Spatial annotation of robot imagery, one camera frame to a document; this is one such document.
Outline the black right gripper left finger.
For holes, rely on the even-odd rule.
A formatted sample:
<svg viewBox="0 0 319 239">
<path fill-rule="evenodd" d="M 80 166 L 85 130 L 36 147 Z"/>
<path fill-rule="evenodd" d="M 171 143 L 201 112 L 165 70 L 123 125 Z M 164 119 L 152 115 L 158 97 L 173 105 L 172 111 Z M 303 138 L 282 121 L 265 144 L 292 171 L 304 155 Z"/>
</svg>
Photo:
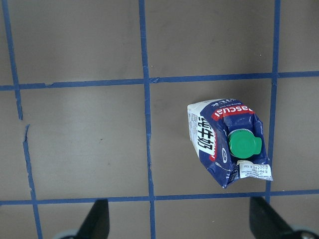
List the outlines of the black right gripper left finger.
<svg viewBox="0 0 319 239">
<path fill-rule="evenodd" d="M 110 232 L 109 204 L 107 199 L 97 200 L 79 231 L 78 239 L 107 239 Z"/>
</svg>

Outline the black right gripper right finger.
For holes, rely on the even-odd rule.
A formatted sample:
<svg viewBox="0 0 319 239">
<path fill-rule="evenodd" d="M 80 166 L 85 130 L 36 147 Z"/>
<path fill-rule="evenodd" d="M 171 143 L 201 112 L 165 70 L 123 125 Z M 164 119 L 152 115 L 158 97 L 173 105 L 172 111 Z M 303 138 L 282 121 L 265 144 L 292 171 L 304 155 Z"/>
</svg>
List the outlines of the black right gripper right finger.
<svg viewBox="0 0 319 239">
<path fill-rule="evenodd" d="M 301 239 L 263 197 L 251 197 L 249 227 L 256 239 Z"/>
</svg>

